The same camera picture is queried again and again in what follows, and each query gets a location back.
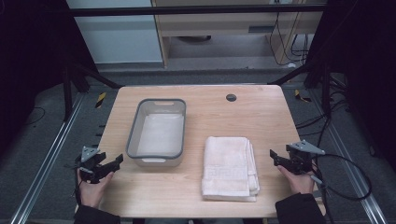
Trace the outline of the white towel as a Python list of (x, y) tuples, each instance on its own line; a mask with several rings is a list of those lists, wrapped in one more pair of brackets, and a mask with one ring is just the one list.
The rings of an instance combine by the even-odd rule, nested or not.
[(255, 203), (260, 183), (254, 150), (246, 137), (209, 136), (205, 141), (205, 200)]

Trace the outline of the black frame leg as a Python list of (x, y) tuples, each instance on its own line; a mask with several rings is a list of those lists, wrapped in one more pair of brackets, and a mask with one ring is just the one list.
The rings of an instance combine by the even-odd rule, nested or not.
[(120, 84), (101, 76), (98, 72), (95, 72), (81, 64), (70, 63), (69, 65), (66, 65), (62, 71), (64, 86), (64, 121), (68, 121), (73, 112), (71, 86), (75, 85), (78, 92), (87, 92), (90, 89), (90, 85), (85, 76), (92, 77), (111, 89), (121, 88)]
[(292, 70), (285, 76), (269, 82), (269, 85), (281, 86), (288, 80), (297, 77), (302, 73), (307, 73), (304, 80), (304, 86), (308, 89), (316, 87), (321, 83), (321, 109), (326, 117), (331, 116), (331, 105), (330, 105), (330, 79), (331, 72), (330, 66), (327, 62), (315, 62), (314, 60)]

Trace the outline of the dark curtain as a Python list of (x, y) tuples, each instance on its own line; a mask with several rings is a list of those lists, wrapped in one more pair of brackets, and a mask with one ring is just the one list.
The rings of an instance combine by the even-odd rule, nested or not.
[(10, 151), (36, 96), (62, 82), (55, 33), (77, 63), (96, 66), (74, 18), (44, 11), (68, 9), (66, 0), (0, 0), (0, 158)]
[(396, 0), (326, 0), (309, 55), (331, 35), (328, 65), (346, 76), (346, 95), (374, 154), (396, 172)]

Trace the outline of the light wooden desk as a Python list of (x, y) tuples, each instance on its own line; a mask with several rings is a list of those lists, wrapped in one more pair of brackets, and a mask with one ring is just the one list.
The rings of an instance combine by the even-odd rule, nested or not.
[[(150, 0), (155, 7), (223, 5), (300, 5), (327, 0)], [(291, 59), (292, 40), (297, 35), (312, 35), (321, 12), (273, 12), (234, 14), (157, 15), (159, 36), (265, 35), (277, 63)]]

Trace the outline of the aluminium floor rail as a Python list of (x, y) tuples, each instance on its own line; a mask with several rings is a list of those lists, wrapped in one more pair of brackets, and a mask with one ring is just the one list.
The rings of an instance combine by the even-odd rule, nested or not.
[(72, 112), (69, 118), (62, 123), (62, 126), (59, 132), (57, 132), (45, 159), (42, 161), (35, 174), (35, 178), (30, 185), (30, 188), (27, 190), (23, 200), (9, 221), (9, 224), (25, 224), (27, 221), (33, 207), (35, 206), (36, 200), (47, 181), (50, 171), (62, 150), (67, 135), (70, 133), (70, 130), (78, 116), (84, 98), (84, 93), (78, 93), (76, 95), (76, 101), (72, 105)]
[[(363, 176), (363, 171), (360, 171), (356, 165), (352, 164), (353, 159), (331, 120), (328, 124), (328, 132), (336, 154), (346, 159), (346, 161), (343, 161), (343, 167), (355, 193), (360, 197), (364, 196), (369, 192), (370, 187)], [(362, 199), (361, 204), (372, 224), (389, 224), (373, 194)]]

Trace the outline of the yellow-black floor tape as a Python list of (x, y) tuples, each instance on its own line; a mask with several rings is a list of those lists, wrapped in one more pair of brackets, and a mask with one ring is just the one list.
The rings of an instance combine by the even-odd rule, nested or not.
[(295, 99), (301, 100), (301, 101), (303, 101), (303, 102), (307, 102), (307, 103), (312, 102), (311, 98), (309, 98), (309, 97), (303, 97), (303, 96), (300, 94), (300, 91), (299, 91), (299, 90), (294, 90), (294, 97), (295, 97)]
[(105, 98), (106, 98), (106, 92), (101, 92), (101, 93), (99, 94), (98, 98), (97, 98), (97, 101), (96, 101), (94, 107), (95, 107), (95, 108), (100, 108), (101, 105), (102, 105), (102, 103), (103, 103), (103, 101), (105, 100)]

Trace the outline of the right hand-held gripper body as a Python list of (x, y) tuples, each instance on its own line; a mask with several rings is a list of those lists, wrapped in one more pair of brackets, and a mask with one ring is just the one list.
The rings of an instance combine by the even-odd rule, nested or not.
[(325, 151), (302, 140), (286, 145), (290, 161), (287, 170), (295, 175), (308, 173), (312, 170), (312, 159), (315, 155), (324, 155)]

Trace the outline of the white cabinet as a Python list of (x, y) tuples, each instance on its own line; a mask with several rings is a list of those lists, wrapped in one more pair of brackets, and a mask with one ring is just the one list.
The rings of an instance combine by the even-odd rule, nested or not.
[[(71, 9), (151, 7), (150, 0), (66, 0)], [(161, 63), (157, 27), (152, 15), (75, 17), (96, 64)]]

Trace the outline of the black horizontal frame bar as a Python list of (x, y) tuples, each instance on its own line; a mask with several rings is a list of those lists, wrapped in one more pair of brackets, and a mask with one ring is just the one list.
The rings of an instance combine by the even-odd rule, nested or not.
[(143, 15), (190, 15), (231, 13), (277, 13), (277, 12), (319, 12), (327, 9), (326, 4), (301, 5), (224, 5), (184, 7), (114, 7), (68, 9), (65, 14), (74, 17), (96, 16), (143, 16)]

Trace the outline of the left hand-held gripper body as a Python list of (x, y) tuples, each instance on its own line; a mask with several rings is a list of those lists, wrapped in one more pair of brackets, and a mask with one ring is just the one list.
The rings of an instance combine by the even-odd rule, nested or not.
[(101, 152), (97, 147), (83, 147), (81, 153), (75, 159), (75, 173), (81, 171), (80, 176), (76, 176), (76, 183), (81, 181), (97, 184), (101, 179), (99, 170), (101, 162), (106, 158), (106, 153)]

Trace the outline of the person's right hand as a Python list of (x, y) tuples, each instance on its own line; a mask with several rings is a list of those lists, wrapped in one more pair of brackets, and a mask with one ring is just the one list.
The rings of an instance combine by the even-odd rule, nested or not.
[(288, 171), (285, 167), (278, 165), (279, 172), (287, 178), (290, 184), (290, 190), (293, 194), (312, 194), (314, 190), (314, 180), (311, 174), (295, 175)]

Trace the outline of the person's left hand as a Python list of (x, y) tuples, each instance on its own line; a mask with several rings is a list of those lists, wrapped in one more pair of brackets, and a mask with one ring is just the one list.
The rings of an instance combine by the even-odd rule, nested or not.
[(99, 183), (92, 184), (83, 181), (78, 171), (78, 189), (79, 197), (82, 205), (92, 208), (98, 208), (102, 201), (105, 189), (112, 180), (114, 172), (110, 172), (106, 177), (102, 178)]

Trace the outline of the grey-rimmed white plastic basin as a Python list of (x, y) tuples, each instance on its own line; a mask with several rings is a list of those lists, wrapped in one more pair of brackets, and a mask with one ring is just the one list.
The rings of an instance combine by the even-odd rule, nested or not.
[(135, 111), (126, 145), (139, 166), (176, 167), (183, 158), (186, 103), (182, 99), (144, 99)]

